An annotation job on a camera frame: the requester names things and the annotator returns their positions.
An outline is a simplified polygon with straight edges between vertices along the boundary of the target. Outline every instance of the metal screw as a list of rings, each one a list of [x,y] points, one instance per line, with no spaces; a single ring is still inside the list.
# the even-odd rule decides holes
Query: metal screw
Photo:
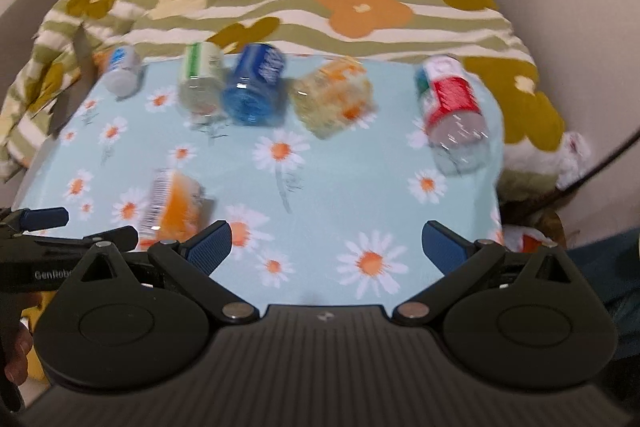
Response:
[[[421,319],[429,315],[429,307],[422,302],[409,301],[398,306],[398,313],[406,319]]]
[[[222,312],[230,319],[245,319],[254,313],[254,307],[246,302],[229,302],[223,306]]]

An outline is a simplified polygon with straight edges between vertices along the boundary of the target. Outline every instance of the cable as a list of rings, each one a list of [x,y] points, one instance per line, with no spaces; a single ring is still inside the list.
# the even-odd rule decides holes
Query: cable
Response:
[[[556,203],[556,201],[561,200],[571,194],[574,194],[576,190],[582,187],[585,183],[591,180],[593,177],[600,174],[604,169],[609,167],[614,161],[616,161],[620,156],[622,156],[626,151],[631,149],[638,140],[640,140],[640,127],[636,129],[636,132],[633,133],[629,138],[627,138],[622,144],[613,149],[609,155],[604,158],[600,163],[594,166],[587,174],[585,174],[582,178],[576,180],[574,183],[569,185],[566,188],[560,190],[556,188],[550,194],[543,196],[538,200],[532,201],[530,204],[519,204],[513,211],[510,212],[508,206],[515,206],[513,203],[508,203],[504,206],[505,214],[508,214],[508,221],[510,223],[521,224],[524,222],[527,217],[543,210],[544,208]]]

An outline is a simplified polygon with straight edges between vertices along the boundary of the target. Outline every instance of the red bottle label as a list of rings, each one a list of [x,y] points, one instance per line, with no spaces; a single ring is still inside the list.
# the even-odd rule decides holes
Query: red bottle label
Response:
[[[480,108],[469,83],[459,76],[446,76],[430,82],[433,107],[426,115],[427,127],[436,125],[442,118],[455,111],[472,111],[480,114]]]

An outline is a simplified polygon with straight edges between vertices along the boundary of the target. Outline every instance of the finger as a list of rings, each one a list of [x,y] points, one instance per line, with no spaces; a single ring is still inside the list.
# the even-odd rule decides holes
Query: finger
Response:
[[[33,347],[33,337],[24,324],[20,323],[18,333],[15,335],[14,349],[25,357]]]
[[[27,356],[21,351],[15,351],[13,358],[4,367],[4,375],[15,385],[24,384],[27,380]]]

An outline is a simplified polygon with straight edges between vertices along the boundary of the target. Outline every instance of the barcode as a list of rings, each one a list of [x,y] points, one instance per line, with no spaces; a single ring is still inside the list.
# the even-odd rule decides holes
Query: barcode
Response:
[[[166,200],[171,190],[171,180],[172,172],[169,169],[158,171],[158,175],[151,185],[149,204],[146,207],[145,216],[140,221],[140,234],[156,235],[156,231],[152,227],[158,226],[158,221],[162,210],[166,206]]]

